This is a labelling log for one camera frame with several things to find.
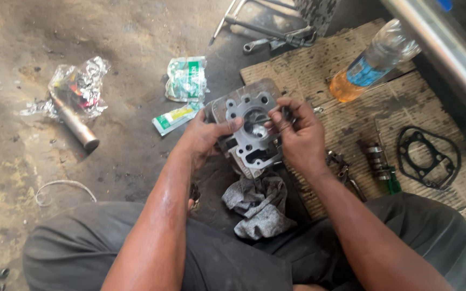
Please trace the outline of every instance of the black gasket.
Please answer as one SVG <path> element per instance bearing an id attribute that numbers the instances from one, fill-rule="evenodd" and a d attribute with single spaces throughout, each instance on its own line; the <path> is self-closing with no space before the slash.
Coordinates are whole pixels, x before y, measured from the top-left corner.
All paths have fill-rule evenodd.
<path id="1" fill-rule="evenodd" d="M 410 129 L 415 129 L 413 134 L 410 135 L 410 136 L 404 137 L 404 134 L 406 133 L 406 131 L 408 131 Z M 444 155 L 441 152 L 439 152 L 429 140 L 425 139 L 424 135 L 430 135 L 432 137 L 442 139 L 442 140 L 448 142 L 454 148 L 454 150 L 456 152 L 457 159 L 458 159 L 457 165 L 454 166 L 454 163 L 450 159 L 450 157 L 448 157 L 447 155 Z M 411 145 L 411 143 L 416 142 L 416 141 L 425 144 L 427 146 L 427 148 L 429 149 L 429 152 L 430 152 L 430 154 L 432 156 L 433 162 L 427 168 L 419 167 L 417 164 L 415 164 L 411 160 L 411 157 L 409 156 L 409 146 Z M 405 176 L 407 176 L 407 177 L 409 177 L 409 178 L 411 178 L 411 179 L 413 179 L 415 181 L 418 181 L 418 182 L 424 184 L 426 187 L 433 188 L 433 189 L 440 190 L 440 191 L 443 191 L 443 190 L 447 189 L 452 184 L 452 182 L 454 182 L 454 179 L 456 179 L 456 176 L 458 175 L 458 172 L 459 172 L 459 170 L 461 168 L 461 153 L 460 153 L 456 143 L 454 143 L 450 139 L 447 139 L 445 137 L 441 137 L 441 136 L 436 135 L 434 133 L 430 133 L 429 131 L 427 131 L 425 129 L 421 129 L 421 128 L 416 127 L 416 126 L 406 126 L 400 132 L 400 135 L 398 136 L 398 141 L 397 141 L 397 156 L 398 156 L 399 169 L 402 172 L 402 174 L 404 174 Z M 404 158 L 405 161 L 409 164 L 409 166 L 411 168 L 413 168 L 413 170 L 416 171 L 419 178 L 417 178 L 417 177 L 415 177 L 413 175 L 410 175 L 410 174 L 408 174 L 408 173 L 406 173 L 404 171 L 402 158 Z M 445 170 L 447 171 L 447 176 L 445 176 L 442 179 L 442 181 L 440 181 L 440 182 L 424 181 L 424 177 L 427 176 L 433 169 L 435 169 L 440 164 L 440 162 L 443 161 L 444 159 L 448 159 L 448 161 L 449 161 L 449 164 L 445 167 Z"/>

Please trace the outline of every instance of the green and white packet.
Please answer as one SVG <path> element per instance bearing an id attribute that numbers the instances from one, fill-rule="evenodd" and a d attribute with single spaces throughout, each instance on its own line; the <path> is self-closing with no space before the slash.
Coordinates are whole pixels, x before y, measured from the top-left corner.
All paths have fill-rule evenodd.
<path id="1" fill-rule="evenodd" d="M 204 102 L 206 87 L 206 58 L 204 56 L 178 57 L 170 60 L 165 96 L 177 102 Z"/>
<path id="2" fill-rule="evenodd" d="M 202 108 L 204 108 L 202 102 L 189 102 L 179 109 L 153 118 L 152 124 L 154 124 L 161 136 L 165 136 L 172 130 L 192 120 Z"/>

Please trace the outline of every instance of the workshop floor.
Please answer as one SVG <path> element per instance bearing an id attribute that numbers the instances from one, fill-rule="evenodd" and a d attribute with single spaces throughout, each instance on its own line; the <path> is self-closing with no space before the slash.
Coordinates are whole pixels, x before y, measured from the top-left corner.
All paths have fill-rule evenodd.
<path id="1" fill-rule="evenodd" d="M 371 0 L 341 6 L 332 34 L 371 21 Z M 165 99 L 171 58 L 206 56 L 207 101 L 243 86 L 239 70 L 267 61 L 266 50 L 244 56 L 242 46 L 261 36 L 225 27 L 214 45 L 210 37 L 230 0 L 0 0 L 0 267 L 11 268 L 10 290 L 26 290 L 21 249 L 28 233 L 64 209 L 90 202 L 70 186 L 45 189 L 50 207 L 35 202 L 44 183 L 82 182 L 99 201 L 144 202 L 184 126 L 165 138 L 153 117 L 181 107 Z M 258 3 L 247 3 L 240 18 L 295 30 L 304 23 L 284 18 Z M 109 108 L 89 125 L 101 140 L 87 154 L 62 124 L 42 116 L 20 116 L 27 102 L 43 99 L 59 64 L 82 63 L 93 56 L 110 61 L 102 96 Z M 238 179 L 221 157 L 214 157 L 195 180 L 202 193 L 197 218 L 228 231 L 238 217 L 224 212 L 220 195 Z"/>

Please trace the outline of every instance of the lap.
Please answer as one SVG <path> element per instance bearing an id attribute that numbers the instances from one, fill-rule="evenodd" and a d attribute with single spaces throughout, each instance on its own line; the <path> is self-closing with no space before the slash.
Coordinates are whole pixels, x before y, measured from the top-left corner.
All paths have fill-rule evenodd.
<path id="1" fill-rule="evenodd" d="M 465 289 L 466 221 L 457 211 L 411 194 L 366 206 L 456 290 Z M 37 227 L 23 251 L 30 289 L 99 290 L 142 209 L 92 203 Z M 326 217 L 253 247 L 192 220 L 186 235 L 185 290 L 291 290 L 292 283 L 360 288 Z"/>

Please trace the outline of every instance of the gray rag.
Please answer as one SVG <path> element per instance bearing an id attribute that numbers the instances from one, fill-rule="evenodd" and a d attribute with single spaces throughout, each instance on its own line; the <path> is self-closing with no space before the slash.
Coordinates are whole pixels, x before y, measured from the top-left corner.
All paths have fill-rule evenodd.
<path id="1" fill-rule="evenodd" d="M 227 208 L 245 217 L 235 234 L 252 240 L 271 238 L 297 225 L 285 216 L 286 199 L 287 188 L 279 176 L 255 181 L 241 177 L 222 196 Z"/>

